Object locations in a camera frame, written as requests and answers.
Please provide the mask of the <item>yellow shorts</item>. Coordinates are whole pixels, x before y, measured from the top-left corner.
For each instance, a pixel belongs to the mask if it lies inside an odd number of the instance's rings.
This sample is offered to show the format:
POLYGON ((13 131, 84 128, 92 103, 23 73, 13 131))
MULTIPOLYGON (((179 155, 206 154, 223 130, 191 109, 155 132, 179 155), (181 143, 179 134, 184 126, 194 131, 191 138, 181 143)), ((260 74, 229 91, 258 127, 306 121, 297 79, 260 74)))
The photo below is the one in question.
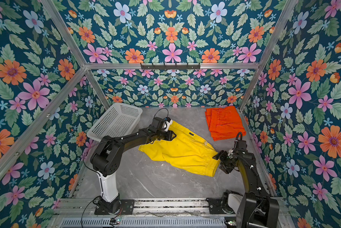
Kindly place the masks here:
POLYGON ((176 134, 172 141, 160 140, 139 146, 153 161, 164 161, 193 174, 214 177, 220 164, 213 157, 218 153, 205 139, 177 122, 169 130, 176 134))

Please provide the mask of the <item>orange shorts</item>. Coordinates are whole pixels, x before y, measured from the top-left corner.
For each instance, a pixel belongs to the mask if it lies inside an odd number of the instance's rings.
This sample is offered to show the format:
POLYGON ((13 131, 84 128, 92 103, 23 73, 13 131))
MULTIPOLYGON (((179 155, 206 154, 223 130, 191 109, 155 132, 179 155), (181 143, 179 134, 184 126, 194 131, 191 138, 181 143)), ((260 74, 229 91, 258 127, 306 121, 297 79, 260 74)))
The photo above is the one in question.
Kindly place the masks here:
POLYGON ((234 106, 208 108, 205 112, 208 130, 214 141, 236 138, 238 133, 246 135, 242 120, 234 106))

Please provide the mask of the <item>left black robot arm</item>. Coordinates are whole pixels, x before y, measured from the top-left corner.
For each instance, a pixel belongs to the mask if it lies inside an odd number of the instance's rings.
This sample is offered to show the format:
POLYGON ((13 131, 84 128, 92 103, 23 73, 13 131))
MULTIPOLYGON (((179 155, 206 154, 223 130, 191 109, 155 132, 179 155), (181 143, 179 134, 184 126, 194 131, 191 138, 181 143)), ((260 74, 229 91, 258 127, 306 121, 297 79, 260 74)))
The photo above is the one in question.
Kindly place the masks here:
POLYGON ((90 162, 99 178, 101 194, 96 203, 95 215, 115 215, 122 211, 121 200, 116 183, 116 172, 123 153, 140 145, 155 141, 171 142, 177 137, 172 130, 153 127, 122 137, 105 136, 93 153, 90 162))

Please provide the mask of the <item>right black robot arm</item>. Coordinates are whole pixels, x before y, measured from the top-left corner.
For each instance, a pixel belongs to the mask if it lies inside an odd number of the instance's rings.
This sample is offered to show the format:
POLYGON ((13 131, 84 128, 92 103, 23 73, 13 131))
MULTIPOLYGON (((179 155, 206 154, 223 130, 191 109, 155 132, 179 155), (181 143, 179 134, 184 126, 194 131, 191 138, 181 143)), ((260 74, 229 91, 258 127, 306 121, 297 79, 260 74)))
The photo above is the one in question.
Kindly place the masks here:
POLYGON ((276 228, 279 203, 264 188, 257 171, 255 156, 243 150, 231 154, 220 151, 213 157, 220 162, 220 169, 226 174, 237 169, 242 177, 245 193, 240 201, 234 220, 227 219, 228 228, 276 228))

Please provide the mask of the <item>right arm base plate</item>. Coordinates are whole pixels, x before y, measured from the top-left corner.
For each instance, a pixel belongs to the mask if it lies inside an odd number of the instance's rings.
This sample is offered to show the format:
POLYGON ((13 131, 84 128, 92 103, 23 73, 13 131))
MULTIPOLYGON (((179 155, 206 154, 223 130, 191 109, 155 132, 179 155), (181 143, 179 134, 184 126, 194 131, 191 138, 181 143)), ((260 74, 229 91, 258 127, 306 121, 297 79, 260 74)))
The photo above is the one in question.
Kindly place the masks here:
POLYGON ((216 214, 235 214, 235 211, 228 205, 226 199, 222 198, 206 198, 209 213, 216 214))

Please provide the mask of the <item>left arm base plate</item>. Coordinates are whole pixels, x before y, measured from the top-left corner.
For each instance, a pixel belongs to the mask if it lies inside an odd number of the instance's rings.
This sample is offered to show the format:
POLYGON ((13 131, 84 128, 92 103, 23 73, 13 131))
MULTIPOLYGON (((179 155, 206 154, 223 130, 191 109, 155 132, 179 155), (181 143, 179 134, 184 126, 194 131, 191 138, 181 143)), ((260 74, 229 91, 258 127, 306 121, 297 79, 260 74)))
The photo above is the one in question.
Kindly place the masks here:
POLYGON ((100 199, 96 204, 95 215, 132 215, 134 204, 133 199, 115 199, 113 202, 100 199))

